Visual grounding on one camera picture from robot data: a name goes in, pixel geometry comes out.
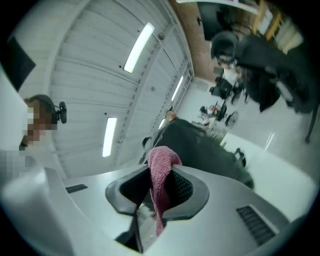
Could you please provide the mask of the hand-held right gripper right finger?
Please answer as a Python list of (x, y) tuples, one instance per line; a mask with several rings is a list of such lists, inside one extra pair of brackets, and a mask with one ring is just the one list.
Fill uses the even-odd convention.
[(297, 229), (239, 181), (176, 165), (206, 184), (206, 205), (189, 220), (168, 221), (149, 256), (272, 256)]

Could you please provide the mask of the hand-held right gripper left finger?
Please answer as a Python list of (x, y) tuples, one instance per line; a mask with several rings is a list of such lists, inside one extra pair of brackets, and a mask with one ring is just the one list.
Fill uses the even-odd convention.
[(76, 206), (94, 225), (112, 240), (133, 249), (143, 250), (137, 211), (150, 189), (147, 165), (137, 165), (103, 174), (63, 179)]

